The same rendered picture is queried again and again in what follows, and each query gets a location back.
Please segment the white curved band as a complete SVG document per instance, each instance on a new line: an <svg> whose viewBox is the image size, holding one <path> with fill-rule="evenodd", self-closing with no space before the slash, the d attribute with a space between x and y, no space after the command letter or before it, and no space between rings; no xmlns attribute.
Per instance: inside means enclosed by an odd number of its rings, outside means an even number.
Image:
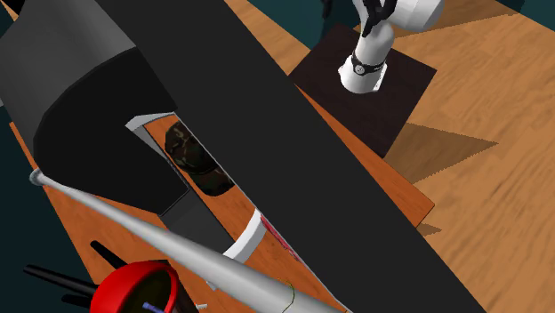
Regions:
<svg viewBox="0 0 555 313"><path fill-rule="evenodd" d="M241 263L245 263L250 258L266 233L266 227L261 218L260 211L255 209L239 238L223 253L226 257Z"/></svg>

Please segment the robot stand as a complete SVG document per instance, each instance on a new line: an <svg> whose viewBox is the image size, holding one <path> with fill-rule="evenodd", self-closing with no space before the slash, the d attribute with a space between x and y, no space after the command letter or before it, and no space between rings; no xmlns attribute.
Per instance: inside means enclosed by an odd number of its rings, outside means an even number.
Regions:
<svg viewBox="0 0 555 313"><path fill-rule="evenodd" d="M366 94L349 92L341 84L338 68L357 41L358 32L335 25L290 77L373 152L385 157L437 70L392 49L380 89Z"/></svg>

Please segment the silver baseball bat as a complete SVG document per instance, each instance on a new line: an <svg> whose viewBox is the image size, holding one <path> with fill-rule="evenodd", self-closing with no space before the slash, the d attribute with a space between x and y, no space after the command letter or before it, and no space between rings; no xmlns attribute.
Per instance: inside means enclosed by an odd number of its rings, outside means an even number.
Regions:
<svg viewBox="0 0 555 313"><path fill-rule="evenodd" d="M57 189L120 224L257 313L342 313L223 254L138 219L97 197L62 185L45 176L40 169L35 169L29 180L37 186Z"/></svg>

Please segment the black rod stand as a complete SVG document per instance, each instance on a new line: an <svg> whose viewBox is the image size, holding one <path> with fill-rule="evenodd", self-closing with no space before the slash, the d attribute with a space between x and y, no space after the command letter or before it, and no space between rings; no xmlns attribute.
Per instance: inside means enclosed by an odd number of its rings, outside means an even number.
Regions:
<svg viewBox="0 0 555 313"><path fill-rule="evenodd" d="M123 259L111 252L106 246L97 240L93 240L90 243L90 246L114 269L119 269L126 265L126 262ZM48 283L74 292L74 294L63 295L61 300L67 304L72 304L85 309L89 309L91 307L93 295L99 287L99 285L88 283L84 280L63 275L32 264L26 265L23 268L23 272L31 275L32 277L37 277Z"/></svg>

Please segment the camouflage cap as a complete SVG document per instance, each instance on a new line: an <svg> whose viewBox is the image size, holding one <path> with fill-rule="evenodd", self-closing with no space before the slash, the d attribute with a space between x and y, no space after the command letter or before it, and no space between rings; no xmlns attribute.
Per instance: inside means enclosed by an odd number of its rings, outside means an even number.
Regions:
<svg viewBox="0 0 555 313"><path fill-rule="evenodd" d="M235 183L181 121L165 133L165 152L210 197L220 196Z"/></svg>

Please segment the large black flat panel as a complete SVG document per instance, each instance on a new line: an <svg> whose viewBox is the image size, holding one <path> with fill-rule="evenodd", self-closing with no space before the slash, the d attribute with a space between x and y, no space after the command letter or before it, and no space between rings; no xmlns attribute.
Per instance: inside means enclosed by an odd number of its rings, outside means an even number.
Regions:
<svg viewBox="0 0 555 313"><path fill-rule="evenodd" d="M177 115L351 313L485 313L225 0L97 0Z"/></svg>

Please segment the red round helmet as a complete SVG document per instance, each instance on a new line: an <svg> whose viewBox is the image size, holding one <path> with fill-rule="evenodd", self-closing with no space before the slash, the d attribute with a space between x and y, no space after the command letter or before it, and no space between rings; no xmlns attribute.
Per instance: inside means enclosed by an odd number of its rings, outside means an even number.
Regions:
<svg viewBox="0 0 555 313"><path fill-rule="evenodd" d="M159 261L137 261L109 274L93 294L90 313L172 313L178 276Z"/></svg>

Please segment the grey and black box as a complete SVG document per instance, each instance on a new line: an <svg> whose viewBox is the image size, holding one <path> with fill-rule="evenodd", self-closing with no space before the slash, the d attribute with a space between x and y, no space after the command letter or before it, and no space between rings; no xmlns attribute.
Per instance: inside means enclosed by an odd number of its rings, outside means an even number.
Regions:
<svg viewBox="0 0 555 313"><path fill-rule="evenodd" d="M0 100L43 174L158 215L222 253L233 238L145 125L175 103L96 0L0 0Z"/></svg>

